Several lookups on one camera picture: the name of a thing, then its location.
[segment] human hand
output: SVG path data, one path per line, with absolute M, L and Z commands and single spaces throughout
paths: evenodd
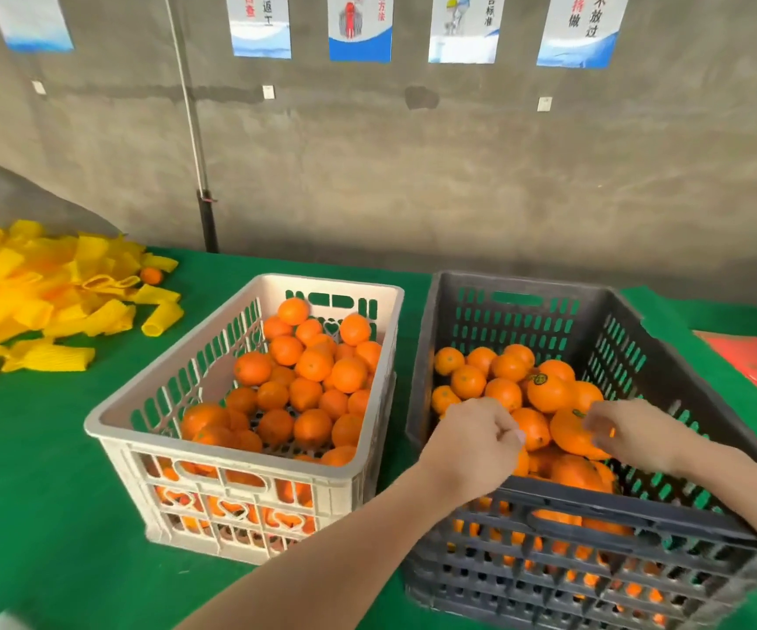
M 497 489 L 515 469 L 526 436 L 492 398 L 451 405 L 419 455 L 452 507 Z
M 625 465 L 672 476 L 683 476 L 691 455 L 708 442 L 641 399 L 595 402 L 583 428 L 593 434 L 594 446 Z

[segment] wall sign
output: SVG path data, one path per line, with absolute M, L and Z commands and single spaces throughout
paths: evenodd
M 58 0 L 0 0 L 0 32 L 19 53 L 74 50 Z
M 291 59 L 288 0 L 226 0 L 236 57 Z
M 328 0 L 329 59 L 389 63 L 393 0 Z
M 428 62 L 495 63 L 503 0 L 434 0 Z
M 607 68 L 629 0 L 551 0 L 536 64 Z

